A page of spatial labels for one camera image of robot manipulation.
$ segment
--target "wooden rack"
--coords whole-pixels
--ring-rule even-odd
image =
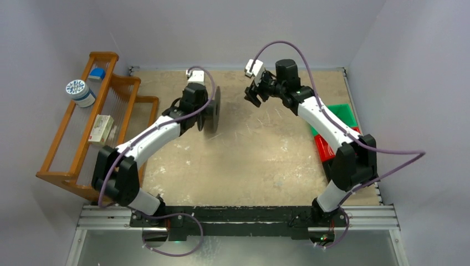
[[[88,169],[93,169],[94,164],[84,166],[85,157],[87,152],[89,152],[88,136],[91,133],[95,118],[98,114],[101,114],[103,106],[105,105],[105,100],[108,97],[108,92],[112,91],[113,95],[116,96],[121,102],[126,103],[122,114],[122,123],[120,124],[120,130],[117,135],[117,139],[114,141],[114,144],[118,145],[124,142],[126,137],[127,128],[129,126],[129,121],[131,118],[132,109],[134,108],[135,103],[150,103],[152,104],[152,109],[150,112],[150,118],[148,125],[150,126],[155,122],[157,115],[157,108],[159,104],[159,99],[153,96],[138,96],[137,91],[140,85],[140,79],[133,76],[119,76],[113,73],[116,62],[119,60],[119,56],[113,52],[91,52],[90,58],[86,67],[81,75],[81,80],[87,80],[88,75],[93,66],[100,67],[106,70],[106,76],[103,79],[99,92],[96,93],[96,101],[91,108],[90,115],[86,120],[84,126],[84,131],[79,139],[67,140],[67,142],[77,142],[78,148],[75,151],[73,160],[68,171],[51,171],[51,165],[53,164],[54,158],[58,152],[59,147],[61,146],[64,134],[69,126],[69,122],[72,118],[72,115],[75,110],[75,102],[70,101],[68,108],[62,118],[62,121],[59,125],[59,129],[55,134],[54,140],[49,148],[49,151],[44,159],[41,169],[36,173],[36,176],[52,183],[58,187],[61,187],[67,191],[70,191],[80,197],[86,198],[90,201],[98,200],[98,193],[91,187],[90,184],[87,185],[78,185],[77,180],[80,175],[82,167],[88,167]],[[142,184],[144,167],[139,170],[139,180]]]

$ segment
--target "round plate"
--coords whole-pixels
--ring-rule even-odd
[[[208,107],[206,108],[206,121],[204,123],[204,131],[207,133],[215,133],[219,124],[220,115],[220,104],[221,104],[221,92],[220,87],[217,86],[216,94],[214,99],[211,100]]]

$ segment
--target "white wall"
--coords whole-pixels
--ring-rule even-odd
[[[117,50],[103,21],[90,0],[2,1],[0,265],[65,265],[84,201],[34,175],[67,108],[64,86],[90,51]]]
[[[241,68],[277,39],[297,44],[312,67],[345,67],[385,0],[97,2],[131,65]],[[283,45],[262,56],[282,57],[299,59]]]
[[[410,265],[470,259],[469,13],[465,0],[388,0],[348,74],[364,131],[380,147],[427,151],[380,185]],[[379,172],[404,160],[380,156]]]

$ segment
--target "wooden table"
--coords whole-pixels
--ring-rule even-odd
[[[242,71],[211,73],[222,90],[218,131],[207,134],[194,127],[155,153],[147,162],[143,189],[160,193],[169,205],[310,205],[327,182],[308,124],[279,99],[260,108],[245,101],[250,80]],[[309,84],[305,71],[299,75]],[[184,71],[137,71],[135,76],[142,80],[139,95],[160,98],[159,114],[186,86]],[[325,104],[351,103],[341,72],[315,71],[314,78]],[[206,86],[210,89],[208,78]],[[136,107],[131,134],[145,128],[140,115],[148,112]],[[371,186],[345,204],[379,202]]]

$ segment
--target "beige box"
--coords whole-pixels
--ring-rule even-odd
[[[113,123],[114,119],[110,115],[97,115],[90,136],[88,137],[88,142],[104,146]]]

